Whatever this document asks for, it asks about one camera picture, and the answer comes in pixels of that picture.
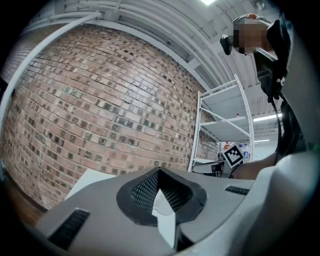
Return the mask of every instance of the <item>black mesh vent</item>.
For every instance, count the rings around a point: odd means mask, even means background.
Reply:
[[[134,187],[131,197],[136,206],[145,209],[148,213],[152,213],[159,189],[175,212],[192,197],[192,191],[188,186],[180,183],[160,169]]]
[[[67,250],[89,215],[87,211],[76,209],[48,240],[61,249]]]
[[[136,206],[145,209],[148,213],[152,213],[154,201],[158,193],[158,176],[159,172],[155,172],[150,178],[134,187],[131,198]]]
[[[135,223],[156,226],[158,221],[152,211],[159,189],[174,210],[177,224],[194,220],[207,200],[206,191],[197,183],[166,168],[156,167],[124,184],[116,201],[122,212]]]

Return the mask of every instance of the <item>person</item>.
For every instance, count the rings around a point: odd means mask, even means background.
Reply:
[[[272,61],[281,60],[282,66],[280,70],[273,69],[272,76],[281,75],[285,78],[290,61],[291,44],[293,31],[291,23],[286,20],[283,14],[280,14],[280,19],[274,23],[270,23],[264,17],[256,14],[245,14],[236,18],[233,22],[233,36],[223,35],[220,43],[226,55],[231,53],[232,47],[241,54],[252,54],[265,51]],[[279,129],[278,145],[275,152],[268,157],[249,163],[240,164],[233,170],[230,177],[232,179],[255,180],[261,170],[267,167],[274,166],[281,158],[306,150],[303,134],[301,132],[298,121],[287,103],[286,99],[281,94],[281,85],[277,81],[279,90],[274,93],[275,87],[261,88],[268,95],[268,102],[273,102],[273,97],[281,96],[283,102],[281,104],[282,126],[284,133],[281,136]]]

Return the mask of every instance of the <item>brick wall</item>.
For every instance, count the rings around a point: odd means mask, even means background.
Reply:
[[[8,83],[57,28],[21,38],[1,77]],[[191,74],[147,42],[79,26],[43,50],[21,77],[5,122],[5,164],[49,209],[87,168],[116,175],[150,166],[187,170],[198,91],[204,89]],[[199,141],[198,157],[215,160],[216,143],[204,134]]]

